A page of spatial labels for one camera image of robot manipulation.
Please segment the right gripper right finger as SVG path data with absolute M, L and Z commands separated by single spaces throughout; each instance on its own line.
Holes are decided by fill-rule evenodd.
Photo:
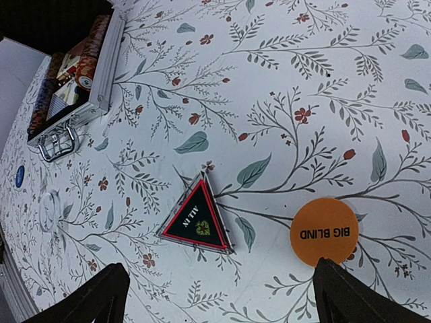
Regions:
M 319 259 L 312 282 L 324 323 L 430 321 L 371 290 L 330 259 Z

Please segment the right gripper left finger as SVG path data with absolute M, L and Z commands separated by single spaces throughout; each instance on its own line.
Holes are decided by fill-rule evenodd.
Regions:
M 123 322 L 129 284 L 124 266 L 109 264 L 64 300 L 26 322 Z

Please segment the orange round button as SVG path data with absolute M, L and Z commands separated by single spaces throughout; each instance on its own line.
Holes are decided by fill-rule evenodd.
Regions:
M 359 238 L 359 222 L 344 202 L 332 198 L 315 199 L 295 215 L 290 243 L 296 256 L 316 267 L 320 258 L 341 264 L 354 253 Z

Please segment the blue playing card deck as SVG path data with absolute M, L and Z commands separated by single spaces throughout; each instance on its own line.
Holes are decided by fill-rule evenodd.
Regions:
M 66 107 L 78 103 L 85 94 L 86 90 L 80 88 L 73 79 L 68 81 L 52 95 L 46 120 L 52 119 Z

